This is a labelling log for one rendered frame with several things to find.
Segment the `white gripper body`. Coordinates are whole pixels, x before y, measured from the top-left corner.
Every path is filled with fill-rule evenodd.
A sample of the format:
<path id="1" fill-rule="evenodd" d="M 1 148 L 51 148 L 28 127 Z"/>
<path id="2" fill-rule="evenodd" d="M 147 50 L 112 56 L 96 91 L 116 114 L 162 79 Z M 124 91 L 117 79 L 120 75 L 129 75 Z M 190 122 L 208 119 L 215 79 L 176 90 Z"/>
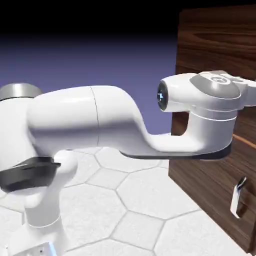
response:
<path id="1" fill-rule="evenodd" d="M 242 79 L 245 86 L 241 90 L 240 107 L 256 107 L 256 81 Z"/>

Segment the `dark wood cabinet door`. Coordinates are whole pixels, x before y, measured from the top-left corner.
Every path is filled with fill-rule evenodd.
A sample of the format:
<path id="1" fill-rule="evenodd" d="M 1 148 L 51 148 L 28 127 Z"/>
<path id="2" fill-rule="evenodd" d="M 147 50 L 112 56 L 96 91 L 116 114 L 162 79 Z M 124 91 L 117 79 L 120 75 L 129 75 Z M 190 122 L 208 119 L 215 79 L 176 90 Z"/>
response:
<path id="1" fill-rule="evenodd" d="M 256 256 L 256 107 L 239 112 L 229 156 L 217 161 L 170 160 L 168 175 L 246 253 Z M 237 219 L 230 205 L 242 177 L 247 181 Z"/>
<path id="2" fill-rule="evenodd" d="M 256 81 L 256 1 L 180 12 L 175 72 L 211 70 Z"/>

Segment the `dark wood cabinet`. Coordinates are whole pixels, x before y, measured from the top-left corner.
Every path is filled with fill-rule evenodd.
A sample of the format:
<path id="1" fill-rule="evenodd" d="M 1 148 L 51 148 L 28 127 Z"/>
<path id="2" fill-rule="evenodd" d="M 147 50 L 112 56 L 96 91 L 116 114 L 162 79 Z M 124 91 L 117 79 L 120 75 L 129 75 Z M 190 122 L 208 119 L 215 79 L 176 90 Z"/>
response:
<path id="1" fill-rule="evenodd" d="M 256 0 L 180 12 L 175 72 L 207 70 L 256 81 Z M 256 256 L 256 106 L 239 111 L 228 157 L 172 160 L 168 174 L 246 253 Z"/>

